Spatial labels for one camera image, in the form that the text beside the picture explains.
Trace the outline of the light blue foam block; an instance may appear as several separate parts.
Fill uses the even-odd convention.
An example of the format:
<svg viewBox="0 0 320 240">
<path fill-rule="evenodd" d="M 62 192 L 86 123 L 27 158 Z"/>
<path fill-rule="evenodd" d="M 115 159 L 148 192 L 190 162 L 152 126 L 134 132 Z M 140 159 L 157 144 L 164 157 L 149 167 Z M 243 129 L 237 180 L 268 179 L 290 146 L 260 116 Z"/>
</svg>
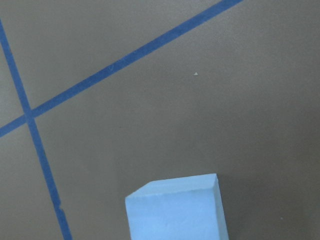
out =
<svg viewBox="0 0 320 240">
<path fill-rule="evenodd" d="M 227 240 L 215 173 L 151 181 L 125 198 L 132 240 Z"/>
</svg>

